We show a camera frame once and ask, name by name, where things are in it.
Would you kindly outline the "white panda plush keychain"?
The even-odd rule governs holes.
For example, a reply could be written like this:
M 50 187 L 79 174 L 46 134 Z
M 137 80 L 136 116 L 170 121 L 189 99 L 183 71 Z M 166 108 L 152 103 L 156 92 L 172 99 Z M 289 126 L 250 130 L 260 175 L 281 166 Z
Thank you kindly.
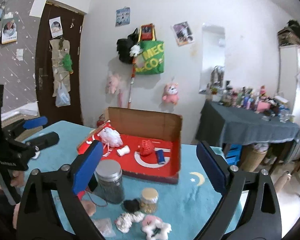
M 138 57 L 138 55 L 140 55 L 142 53 L 142 48 L 140 47 L 139 44 L 136 44 L 134 46 L 132 46 L 132 48 L 130 49 L 130 57 Z

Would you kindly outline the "dark brown door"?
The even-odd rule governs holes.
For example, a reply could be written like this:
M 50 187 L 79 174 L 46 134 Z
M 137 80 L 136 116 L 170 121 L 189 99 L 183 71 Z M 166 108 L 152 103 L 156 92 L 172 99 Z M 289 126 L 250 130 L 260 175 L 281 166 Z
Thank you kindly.
M 79 52 L 84 16 L 47 3 L 41 16 L 35 56 L 39 113 L 49 124 L 83 124 L 79 95 Z

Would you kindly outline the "beige hanging door organizer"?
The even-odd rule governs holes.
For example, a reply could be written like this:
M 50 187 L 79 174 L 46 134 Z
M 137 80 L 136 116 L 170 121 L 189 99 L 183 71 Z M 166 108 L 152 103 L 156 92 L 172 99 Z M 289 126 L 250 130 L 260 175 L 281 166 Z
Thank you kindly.
M 70 73 L 67 72 L 62 64 L 62 59 L 65 54 L 70 54 L 70 42 L 64 39 L 50 40 L 51 63 L 53 73 L 53 97 L 57 95 L 57 89 L 62 82 L 68 92 L 71 90 Z

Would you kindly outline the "white knitted soft toy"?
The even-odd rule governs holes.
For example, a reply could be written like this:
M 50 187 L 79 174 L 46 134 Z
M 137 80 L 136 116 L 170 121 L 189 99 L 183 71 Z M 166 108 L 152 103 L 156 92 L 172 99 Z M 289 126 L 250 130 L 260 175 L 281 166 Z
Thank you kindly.
M 120 232 L 128 233 L 133 223 L 141 222 L 144 217 L 145 214 L 140 211 L 136 211 L 135 213 L 122 213 L 115 220 L 115 225 Z

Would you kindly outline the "clear plastic packet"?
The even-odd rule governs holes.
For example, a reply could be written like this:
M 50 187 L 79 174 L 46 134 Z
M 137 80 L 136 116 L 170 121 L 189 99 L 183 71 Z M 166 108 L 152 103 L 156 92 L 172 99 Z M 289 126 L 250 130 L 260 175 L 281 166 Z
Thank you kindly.
M 115 237 L 116 233 L 113 230 L 110 218 L 93 219 L 93 224 L 99 230 L 103 237 Z

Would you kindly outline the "white wardrobe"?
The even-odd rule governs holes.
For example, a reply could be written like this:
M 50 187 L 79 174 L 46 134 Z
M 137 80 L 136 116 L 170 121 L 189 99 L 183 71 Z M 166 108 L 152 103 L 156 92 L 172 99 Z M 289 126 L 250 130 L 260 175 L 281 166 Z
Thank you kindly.
M 300 126 L 300 46 L 280 47 L 279 94 L 287 100 L 293 121 Z

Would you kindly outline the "white card on table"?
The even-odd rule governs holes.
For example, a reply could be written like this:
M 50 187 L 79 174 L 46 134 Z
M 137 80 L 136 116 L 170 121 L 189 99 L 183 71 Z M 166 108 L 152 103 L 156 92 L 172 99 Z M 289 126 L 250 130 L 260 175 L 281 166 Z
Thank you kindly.
M 32 159 L 37 159 L 40 155 L 40 151 L 35 152 L 35 155 L 32 157 Z

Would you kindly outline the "red-lined cardboard box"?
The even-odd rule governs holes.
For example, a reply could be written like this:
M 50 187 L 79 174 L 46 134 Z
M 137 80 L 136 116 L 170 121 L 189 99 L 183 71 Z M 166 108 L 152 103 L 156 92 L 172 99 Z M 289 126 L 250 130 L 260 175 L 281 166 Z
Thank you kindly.
M 78 154 L 83 154 L 94 140 L 101 140 L 98 133 L 110 127 L 121 135 L 123 145 L 112 148 L 103 146 L 102 159 L 117 161 L 123 174 L 144 180 L 177 184 L 181 169 L 181 115 L 164 112 L 144 111 L 119 107 L 109 107 L 105 111 L 106 122 L 91 131 L 77 146 Z M 163 150 L 165 163 L 159 165 L 156 153 L 140 156 L 138 146 L 142 140 L 150 140 L 155 152 Z M 130 153 L 120 157 L 117 149 L 128 145 Z

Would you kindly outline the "blue wall poster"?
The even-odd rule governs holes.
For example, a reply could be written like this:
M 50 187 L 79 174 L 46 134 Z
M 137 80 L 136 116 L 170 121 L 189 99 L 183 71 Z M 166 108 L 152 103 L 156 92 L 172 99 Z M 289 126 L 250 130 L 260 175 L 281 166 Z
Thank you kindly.
M 115 27 L 130 24 L 130 7 L 124 7 L 116 11 Z

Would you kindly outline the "wall mirror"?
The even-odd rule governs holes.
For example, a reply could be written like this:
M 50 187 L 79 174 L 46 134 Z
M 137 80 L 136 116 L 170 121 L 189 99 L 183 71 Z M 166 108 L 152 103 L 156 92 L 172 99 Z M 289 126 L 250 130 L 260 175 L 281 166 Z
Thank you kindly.
M 218 25 L 202 27 L 202 70 L 200 94 L 218 94 L 223 89 L 225 72 L 225 29 Z

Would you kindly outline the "small glass jar gold pieces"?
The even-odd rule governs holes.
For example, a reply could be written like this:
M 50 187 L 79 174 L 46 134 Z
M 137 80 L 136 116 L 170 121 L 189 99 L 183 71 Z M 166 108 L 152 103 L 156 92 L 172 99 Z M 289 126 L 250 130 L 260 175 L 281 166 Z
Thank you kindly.
M 140 197 L 140 209 L 147 214 L 155 213 L 157 210 L 159 194 L 156 189 L 144 188 Z

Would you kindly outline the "large glass jar tea leaves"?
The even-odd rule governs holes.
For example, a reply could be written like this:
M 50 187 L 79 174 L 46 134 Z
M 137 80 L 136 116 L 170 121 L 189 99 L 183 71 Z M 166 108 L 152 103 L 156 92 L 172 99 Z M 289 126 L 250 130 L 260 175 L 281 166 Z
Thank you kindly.
M 111 159 L 101 160 L 96 168 L 98 183 L 105 200 L 111 204 L 120 204 L 125 198 L 120 164 Z

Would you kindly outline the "white pink fluffy scrunchie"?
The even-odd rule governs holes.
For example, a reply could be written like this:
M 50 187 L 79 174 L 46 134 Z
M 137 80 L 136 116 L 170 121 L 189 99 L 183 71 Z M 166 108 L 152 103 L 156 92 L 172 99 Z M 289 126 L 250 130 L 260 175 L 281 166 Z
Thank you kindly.
M 146 234 L 147 240 L 168 240 L 168 234 L 172 231 L 171 224 L 165 223 L 161 218 L 147 215 L 142 221 L 141 231 Z

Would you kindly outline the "teal towel table cover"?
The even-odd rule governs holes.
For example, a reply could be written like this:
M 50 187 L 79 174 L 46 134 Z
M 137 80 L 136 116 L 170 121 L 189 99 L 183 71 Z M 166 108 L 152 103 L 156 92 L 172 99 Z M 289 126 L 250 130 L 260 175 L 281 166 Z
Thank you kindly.
M 43 150 L 37 159 L 30 160 L 25 177 L 35 168 L 49 172 L 59 169 L 63 164 L 72 163 L 77 156 L 77 146 L 91 130 L 90 127 L 60 121 L 34 133 L 33 137 L 37 137 L 56 132 L 59 143 Z M 202 185 L 198 185 L 196 172 L 205 174 L 196 156 L 196 146 L 182 145 L 181 170 L 176 185 L 123 176 L 125 198 L 139 198 L 144 188 L 156 189 L 159 199 L 155 215 L 171 224 L 169 239 L 194 239 L 221 199 L 221 194 L 214 190 L 209 179 L 206 178 Z

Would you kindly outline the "small white thread spool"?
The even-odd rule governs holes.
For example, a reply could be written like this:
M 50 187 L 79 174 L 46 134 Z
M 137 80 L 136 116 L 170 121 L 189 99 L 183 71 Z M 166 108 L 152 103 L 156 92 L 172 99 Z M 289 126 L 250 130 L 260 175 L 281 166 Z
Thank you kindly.
M 128 145 L 123 146 L 122 148 L 117 149 L 117 154 L 122 157 L 130 153 L 130 148 Z

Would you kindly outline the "photo collage on wall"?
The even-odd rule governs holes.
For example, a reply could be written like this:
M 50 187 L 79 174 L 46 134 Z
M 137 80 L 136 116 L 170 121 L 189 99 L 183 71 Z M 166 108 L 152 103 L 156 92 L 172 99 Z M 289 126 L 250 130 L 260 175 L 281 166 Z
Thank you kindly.
M 172 31 L 178 46 L 184 46 L 194 42 L 193 32 L 187 21 L 174 24 Z

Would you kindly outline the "round tan powder puff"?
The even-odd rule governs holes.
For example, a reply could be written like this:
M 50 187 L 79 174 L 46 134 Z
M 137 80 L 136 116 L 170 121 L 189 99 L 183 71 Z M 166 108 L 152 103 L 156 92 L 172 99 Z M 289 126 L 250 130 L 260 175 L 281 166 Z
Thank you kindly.
M 83 205 L 85 211 L 87 212 L 88 216 L 91 217 L 96 212 L 96 205 L 90 200 L 81 200 L 81 204 Z

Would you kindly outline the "pink broom stick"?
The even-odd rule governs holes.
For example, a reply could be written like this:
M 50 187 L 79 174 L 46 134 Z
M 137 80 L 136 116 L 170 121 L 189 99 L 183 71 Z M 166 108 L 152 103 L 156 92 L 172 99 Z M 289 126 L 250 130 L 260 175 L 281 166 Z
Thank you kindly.
M 123 96 L 123 94 L 121 92 L 119 92 L 117 95 L 117 106 L 118 107 L 122 107 L 122 96 Z

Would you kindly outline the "small blue soft roll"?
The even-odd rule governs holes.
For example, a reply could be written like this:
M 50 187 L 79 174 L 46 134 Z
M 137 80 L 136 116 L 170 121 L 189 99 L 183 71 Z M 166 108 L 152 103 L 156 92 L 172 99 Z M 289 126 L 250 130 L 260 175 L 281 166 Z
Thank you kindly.
M 156 152 L 157 162 L 159 165 L 163 165 L 165 163 L 165 156 L 163 150 L 157 150 Z

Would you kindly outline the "calendar picture on wallpaper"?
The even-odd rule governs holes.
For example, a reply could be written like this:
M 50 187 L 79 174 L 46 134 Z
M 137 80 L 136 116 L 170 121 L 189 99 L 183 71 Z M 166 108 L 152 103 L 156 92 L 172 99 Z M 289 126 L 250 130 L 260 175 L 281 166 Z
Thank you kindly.
M 17 25 L 14 18 L 8 18 L 3 20 L 3 27 L 1 32 L 1 43 L 8 44 L 17 42 Z

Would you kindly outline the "black backpack on wall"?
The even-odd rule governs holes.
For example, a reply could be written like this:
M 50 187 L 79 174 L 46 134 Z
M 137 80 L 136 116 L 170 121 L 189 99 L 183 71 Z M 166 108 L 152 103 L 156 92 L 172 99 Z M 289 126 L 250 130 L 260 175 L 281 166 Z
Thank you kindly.
M 116 51 L 119 55 L 119 60 L 126 64 L 133 63 L 133 57 L 130 56 L 132 46 L 136 45 L 139 39 L 138 29 L 136 28 L 127 38 L 117 40 Z

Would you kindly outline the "portrait photo on door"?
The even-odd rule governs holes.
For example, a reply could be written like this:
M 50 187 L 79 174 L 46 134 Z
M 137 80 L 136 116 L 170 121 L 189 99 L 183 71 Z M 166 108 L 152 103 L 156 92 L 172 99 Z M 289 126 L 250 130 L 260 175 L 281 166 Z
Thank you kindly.
M 63 35 L 63 28 L 60 16 L 49 19 L 49 27 L 52 38 L 57 38 Z

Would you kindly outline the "black fuzzy scrunchie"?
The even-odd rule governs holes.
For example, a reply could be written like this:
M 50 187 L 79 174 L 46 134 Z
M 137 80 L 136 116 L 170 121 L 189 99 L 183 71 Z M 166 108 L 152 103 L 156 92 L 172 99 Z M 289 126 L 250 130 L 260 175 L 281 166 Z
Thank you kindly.
M 138 199 L 125 200 L 123 207 L 128 213 L 135 213 L 140 211 L 140 201 Z

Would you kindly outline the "pale pink bunny plush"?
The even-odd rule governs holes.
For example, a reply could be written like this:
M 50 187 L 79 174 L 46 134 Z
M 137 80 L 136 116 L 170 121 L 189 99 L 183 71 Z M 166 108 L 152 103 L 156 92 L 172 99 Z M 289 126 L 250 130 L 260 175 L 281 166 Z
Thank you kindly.
M 111 74 L 107 77 L 106 93 L 115 94 L 121 82 L 119 74 Z

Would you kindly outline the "green plush frog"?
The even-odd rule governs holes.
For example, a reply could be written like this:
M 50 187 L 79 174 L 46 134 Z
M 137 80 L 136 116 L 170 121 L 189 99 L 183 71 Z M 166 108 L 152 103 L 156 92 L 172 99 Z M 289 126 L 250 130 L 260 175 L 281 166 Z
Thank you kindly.
M 63 59 L 62 59 L 62 64 L 64 69 L 69 72 L 70 74 L 72 74 L 74 71 L 72 69 L 72 59 L 70 54 L 65 54 Z

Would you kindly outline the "table with grey cloth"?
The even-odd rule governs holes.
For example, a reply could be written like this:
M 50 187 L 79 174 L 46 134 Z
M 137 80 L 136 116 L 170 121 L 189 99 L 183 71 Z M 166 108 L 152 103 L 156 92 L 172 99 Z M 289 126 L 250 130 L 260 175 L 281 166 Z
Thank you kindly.
M 282 123 L 277 116 L 266 121 L 263 114 L 206 101 L 195 139 L 217 147 L 223 144 L 277 144 L 273 147 L 273 155 L 278 157 L 284 151 L 285 143 L 291 148 L 291 142 L 299 132 L 297 124 L 290 121 Z

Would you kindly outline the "pink bear plush on wall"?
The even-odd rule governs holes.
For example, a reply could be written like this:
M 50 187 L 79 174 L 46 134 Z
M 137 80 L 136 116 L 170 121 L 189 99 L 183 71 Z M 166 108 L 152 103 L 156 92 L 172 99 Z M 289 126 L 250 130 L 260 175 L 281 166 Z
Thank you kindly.
M 162 101 L 164 103 L 172 103 L 176 105 L 179 101 L 178 95 L 178 84 L 177 83 L 167 83 L 162 95 Z

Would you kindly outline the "white plastic bag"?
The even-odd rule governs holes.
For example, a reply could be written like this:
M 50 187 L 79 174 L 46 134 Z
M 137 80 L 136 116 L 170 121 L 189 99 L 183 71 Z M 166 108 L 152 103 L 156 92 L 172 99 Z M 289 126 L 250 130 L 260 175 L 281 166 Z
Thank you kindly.
M 65 87 L 65 85 L 61 82 L 57 89 L 55 106 L 56 107 L 64 107 L 64 106 L 70 106 L 70 105 L 71 105 L 70 94 L 69 94 L 67 88 Z

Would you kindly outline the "green tote bag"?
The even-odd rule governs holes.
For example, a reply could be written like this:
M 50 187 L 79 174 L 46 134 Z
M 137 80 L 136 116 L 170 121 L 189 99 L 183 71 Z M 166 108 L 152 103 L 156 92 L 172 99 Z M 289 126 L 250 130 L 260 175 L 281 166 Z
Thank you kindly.
M 149 41 L 142 41 L 140 38 L 137 44 L 142 48 L 142 53 L 138 55 L 136 62 L 136 74 L 155 75 L 164 72 L 164 41 L 157 40 L 155 26 L 153 27 L 154 38 Z

